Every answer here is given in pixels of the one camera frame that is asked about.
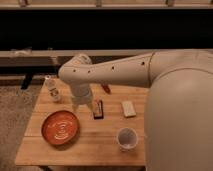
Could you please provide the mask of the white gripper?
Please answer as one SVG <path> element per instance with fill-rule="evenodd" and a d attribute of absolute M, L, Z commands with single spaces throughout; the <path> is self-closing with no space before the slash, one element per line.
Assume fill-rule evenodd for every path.
<path fill-rule="evenodd" d="M 90 113 L 94 115 L 93 104 L 90 103 L 93 99 L 93 93 L 89 84 L 71 85 L 71 100 L 76 105 L 86 104 Z"/>

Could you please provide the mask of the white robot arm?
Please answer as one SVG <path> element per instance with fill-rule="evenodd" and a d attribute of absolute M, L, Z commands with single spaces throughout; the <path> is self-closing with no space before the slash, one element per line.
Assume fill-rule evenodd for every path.
<path fill-rule="evenodd" d="M 92 83 L 147 88 L 147 171 L 213 171 L 213 53 L 155 51 L 98 64 L 78 54 L 59 78 L 77 104 L 91 100 Z"/>

